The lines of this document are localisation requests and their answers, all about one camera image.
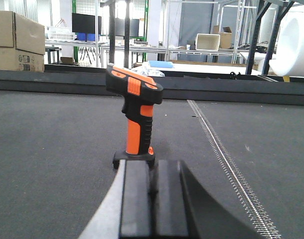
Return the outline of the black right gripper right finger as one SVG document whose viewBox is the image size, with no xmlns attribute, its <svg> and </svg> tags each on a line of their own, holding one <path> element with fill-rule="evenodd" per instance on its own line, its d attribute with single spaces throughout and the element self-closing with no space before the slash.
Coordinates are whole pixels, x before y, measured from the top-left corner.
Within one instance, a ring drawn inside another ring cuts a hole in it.
<svg viewBox="0 0 304 239">
<path fill-rule="evenodd" d="M 260 239 L 217 202 L 185 162 L 160 160 L 155 172 L 154 239 Z"/>
</svg>

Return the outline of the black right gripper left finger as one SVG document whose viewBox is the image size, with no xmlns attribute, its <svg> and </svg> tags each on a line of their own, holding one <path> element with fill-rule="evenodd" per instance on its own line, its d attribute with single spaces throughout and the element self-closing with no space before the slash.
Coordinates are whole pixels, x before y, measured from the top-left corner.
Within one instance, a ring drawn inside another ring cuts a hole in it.
<svg viewBox="0 0 304 239">
<path fill-rule="evenodd" d="M 121 160 L 108 193 L 79 238 L 151 238 L 149 189 L 148 164 Z"/>
</svg>

